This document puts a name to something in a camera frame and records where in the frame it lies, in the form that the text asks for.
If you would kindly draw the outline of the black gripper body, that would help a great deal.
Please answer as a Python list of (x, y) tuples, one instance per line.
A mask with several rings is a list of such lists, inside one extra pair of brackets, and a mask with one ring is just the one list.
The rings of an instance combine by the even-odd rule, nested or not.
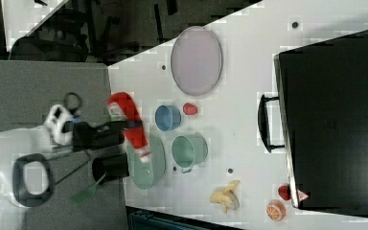
[(100, 150), (122, 144), (126, 127), (125, 121), (107, 122), (99, 126), (91, 126), (87, 122), (76, 123), (72, 137), (73, 151)]

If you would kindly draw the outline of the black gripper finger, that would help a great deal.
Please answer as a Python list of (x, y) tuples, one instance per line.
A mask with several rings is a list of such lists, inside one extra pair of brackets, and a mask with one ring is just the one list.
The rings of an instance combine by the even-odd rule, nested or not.
[(142, 126), (142, 121), (126, 121), (126, 128), (136, 128)]

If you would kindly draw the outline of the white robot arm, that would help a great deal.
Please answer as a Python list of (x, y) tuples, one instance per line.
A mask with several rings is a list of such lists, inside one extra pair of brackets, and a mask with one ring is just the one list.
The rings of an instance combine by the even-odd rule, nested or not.
[(0, 230), (20, 230), (26, 212), (53, 196), (58, 181), (52, 160), (114, 146), (123, 131), (139, 125), (134, 121), (100, 126), (66, 122), (0, 132)]

